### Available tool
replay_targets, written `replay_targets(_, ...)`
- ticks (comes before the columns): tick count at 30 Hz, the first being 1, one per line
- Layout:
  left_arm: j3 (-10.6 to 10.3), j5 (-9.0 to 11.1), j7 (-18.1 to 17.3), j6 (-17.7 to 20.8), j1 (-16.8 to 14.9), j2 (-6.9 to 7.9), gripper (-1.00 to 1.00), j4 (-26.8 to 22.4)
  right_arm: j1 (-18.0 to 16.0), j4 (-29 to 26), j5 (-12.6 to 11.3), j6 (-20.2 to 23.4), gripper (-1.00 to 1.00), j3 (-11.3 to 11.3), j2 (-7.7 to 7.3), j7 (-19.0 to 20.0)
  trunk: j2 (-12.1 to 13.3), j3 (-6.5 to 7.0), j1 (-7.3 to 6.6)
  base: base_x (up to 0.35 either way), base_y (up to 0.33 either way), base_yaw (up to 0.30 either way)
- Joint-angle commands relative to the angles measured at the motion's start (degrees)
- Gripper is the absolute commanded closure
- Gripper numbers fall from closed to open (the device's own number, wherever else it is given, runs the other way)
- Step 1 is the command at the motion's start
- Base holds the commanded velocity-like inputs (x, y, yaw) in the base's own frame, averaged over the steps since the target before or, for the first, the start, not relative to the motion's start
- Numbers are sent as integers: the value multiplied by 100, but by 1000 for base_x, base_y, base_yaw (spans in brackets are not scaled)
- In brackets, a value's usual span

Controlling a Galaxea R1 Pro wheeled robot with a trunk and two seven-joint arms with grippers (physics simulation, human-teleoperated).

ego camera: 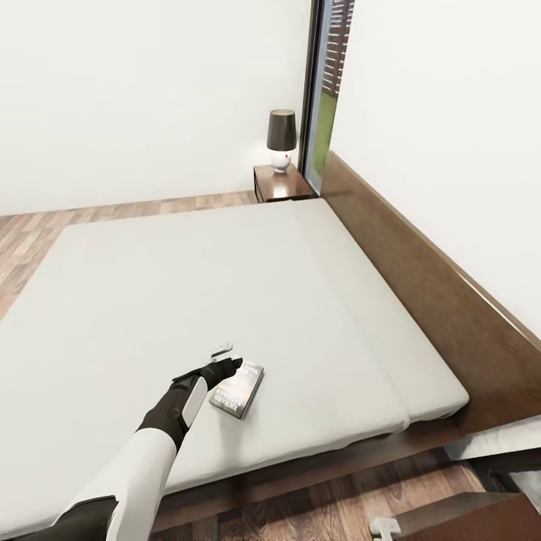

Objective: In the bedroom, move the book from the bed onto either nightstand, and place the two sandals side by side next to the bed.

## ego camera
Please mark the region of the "hardback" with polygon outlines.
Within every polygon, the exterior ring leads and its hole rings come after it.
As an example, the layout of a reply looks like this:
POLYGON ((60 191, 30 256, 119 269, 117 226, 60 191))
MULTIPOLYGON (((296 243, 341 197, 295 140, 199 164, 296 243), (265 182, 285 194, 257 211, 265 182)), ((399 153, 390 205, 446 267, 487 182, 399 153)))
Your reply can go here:
POLYGON ((243 414, 264 371, 262 366, 243 358, 237 373, 224 379, 214 390, 209 402, 237 419, 243 414))

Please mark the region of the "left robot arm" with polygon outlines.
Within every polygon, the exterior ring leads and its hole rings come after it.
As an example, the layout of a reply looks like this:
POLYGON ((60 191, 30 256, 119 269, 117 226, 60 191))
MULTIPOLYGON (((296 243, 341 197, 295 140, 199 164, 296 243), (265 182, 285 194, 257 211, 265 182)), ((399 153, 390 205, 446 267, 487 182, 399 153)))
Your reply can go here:
POLYGON ((17 541, 148 541, 170 471, 208 391, 243 364, 241 357, 217 361, 232 349, 231 342, 204 349, 204 366, 172 379, 130 440, 54 524, 17 541))

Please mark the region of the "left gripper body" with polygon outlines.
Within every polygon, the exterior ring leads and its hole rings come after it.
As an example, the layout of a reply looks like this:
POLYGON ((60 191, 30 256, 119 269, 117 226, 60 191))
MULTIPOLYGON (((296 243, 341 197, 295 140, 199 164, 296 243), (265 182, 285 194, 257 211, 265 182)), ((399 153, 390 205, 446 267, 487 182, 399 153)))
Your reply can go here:
POLYGON ((227 358, 216 363, 205 364, 202 369, 209 369, 215 377, 214 387, 217 387, 224 379, 233 377, 237 371, 234 368, 233 358, 227 358))

